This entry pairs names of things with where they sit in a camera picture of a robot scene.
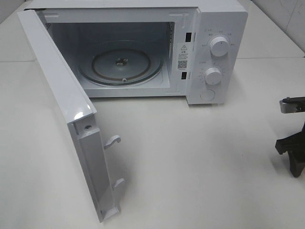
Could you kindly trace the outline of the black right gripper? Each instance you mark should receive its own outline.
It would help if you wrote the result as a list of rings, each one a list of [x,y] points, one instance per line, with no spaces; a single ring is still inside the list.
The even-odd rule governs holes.
[[[279,101],[283,114],[300,113],[305,111],[305,97],[286,97]],[[277,152],[288,153],[290,171],[294,177],[299,177],[305,168],[305,126],[301,132],[287,138],[278,139],[275,144]]]

